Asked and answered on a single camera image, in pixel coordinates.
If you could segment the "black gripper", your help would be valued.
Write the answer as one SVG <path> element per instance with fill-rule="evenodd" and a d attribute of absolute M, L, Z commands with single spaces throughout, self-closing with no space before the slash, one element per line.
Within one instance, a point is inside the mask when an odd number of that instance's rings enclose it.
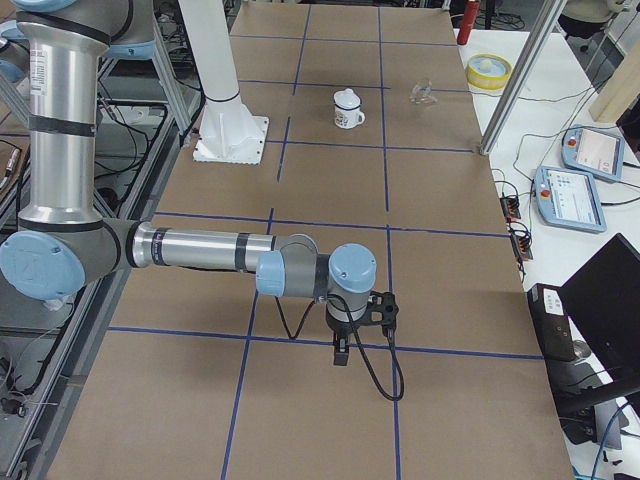
<path fill-rule="evenodd" d="M 326 323 L 333 332 L 333 365 L 347 366 L 350 337 L 356 331 L 356 327 L 349 320 L 340 321 L 330 313 L 326 314 Z"/>

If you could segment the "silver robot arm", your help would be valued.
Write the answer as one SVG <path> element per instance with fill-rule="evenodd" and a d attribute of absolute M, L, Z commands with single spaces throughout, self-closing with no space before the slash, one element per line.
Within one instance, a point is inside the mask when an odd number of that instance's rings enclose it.
<path fill-rule="evenodd" d="M 262 295 L 324 304 L 334 361 L 346 365 L 359 328 L 382 307 L 374 291 L 376 259 L 365 246 L 348 243 L 322 254 L 305 234 L 157 228 L 95 209 L 99 61 L 153 56 L 152 3 L 19 1 L 16 22 L 30 49 L 31 181 L 18 229 L 1 246 L 7 282 L 51 301 L 129 267 L 249 273 Z"/>

